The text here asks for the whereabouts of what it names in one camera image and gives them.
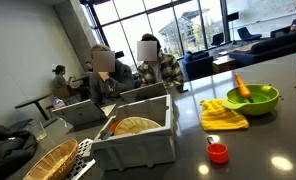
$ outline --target green bowl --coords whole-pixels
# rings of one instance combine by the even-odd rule
[[[251,92],[250,99],[240,96],[238,87],[227,93],[223,106],[245,115],[262,115],[272,111],[278,103],[279,91],[265,84],[246,85]]]

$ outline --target white plastic bin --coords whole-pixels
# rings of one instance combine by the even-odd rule
[[[111,136],[99,139],[100,132],[123,118],[143,117],[153,120],[162,127],[141,131],[139,134]],[[103,170],[148,166],[175,161],[172,100],[170,95],[120,106],[94,139],[92,157]]]

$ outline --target wicker basket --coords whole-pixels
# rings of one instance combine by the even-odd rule
[[[24,179],[60,180],[71,171],[77,156],[78,143],[69,140],[46,154],[27,173]]]

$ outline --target woman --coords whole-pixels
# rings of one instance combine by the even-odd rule
[[[157,41],[158,58],[157,61],[144,61],[138,67],[140,86],[164,82],[165,87],[170,88],[183,84],[183,74],[176,58],[160,51],[159,40],[151,34],[144,34],[141,41]]]
[[[95,51],[111,51],[109,47],[97,44],[91,48],[90,56],[93,58]],[[89,80],[91,100],[98,104],[104,104],[104,97],[118,98],[120,93],[134,88],[132,72],[129,66],[115,60],[115,72],[96,72]]]
[[[53,80],[54,88],[63,88],[67,87],[67,85],[70,85],[72,79],[76,79],[76,76],[70,76],[68,79],[68,82],[63,77],[66,74],[66,68],[63,65],[58,65],[56,69],[52,70],[56,74],[56,77]],[[76,92],[80,93],[80,100],[84,101],[89,99],[89,88],[88,87],[76,87],[73,88]]]

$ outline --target orange carrot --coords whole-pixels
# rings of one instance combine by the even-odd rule
[[[239,92],[241,97],[248,99],[251,97],[251,92],[247,88],[247,86],[242,81],[241,77],[238,75],[238,73],[235,73],[235,79],[239,88]]]

